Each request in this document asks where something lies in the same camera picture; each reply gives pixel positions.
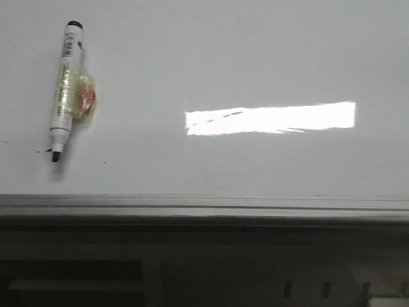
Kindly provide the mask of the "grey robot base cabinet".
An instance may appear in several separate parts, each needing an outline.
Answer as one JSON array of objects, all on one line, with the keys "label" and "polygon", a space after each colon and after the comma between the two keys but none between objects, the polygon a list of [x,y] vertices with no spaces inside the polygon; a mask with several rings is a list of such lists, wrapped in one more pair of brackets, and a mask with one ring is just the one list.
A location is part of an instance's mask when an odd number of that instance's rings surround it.
[{"label": "grey robot base cabinet", "polygon": [[2,226],[2,306],[407,306],[408,228]]}]

